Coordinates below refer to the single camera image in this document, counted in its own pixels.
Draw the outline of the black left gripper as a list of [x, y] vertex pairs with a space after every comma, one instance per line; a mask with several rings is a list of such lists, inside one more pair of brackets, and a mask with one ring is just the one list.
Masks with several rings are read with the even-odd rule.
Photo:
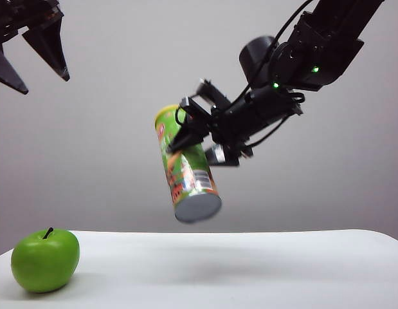
[[29, 92], [3, 52], [3, 43], [24, 27], [29, 29], [25, 41], [59, 77], [70, 79], [60, 38], [63, 16], [58, 1], [0, 1], [0, 83], [23, 95]]

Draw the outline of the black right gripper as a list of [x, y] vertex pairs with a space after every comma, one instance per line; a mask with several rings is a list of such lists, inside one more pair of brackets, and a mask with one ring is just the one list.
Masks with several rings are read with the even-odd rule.
[[278, 121], [283, 124], [293, 115], [303, 113], [303, 93], [266, 86], [250, 91], [226, 111], [209, 114], [192, 97], [183, 97], [179, 107], [190, 115], [167, 146], [175, 153], [203, 142], [211, 132], [215, 142], [205, 151], [212, 166], [238, 166], [239, 158], [253, 156], [253, 148], [265, 138], [248, 144], [251, 136]]

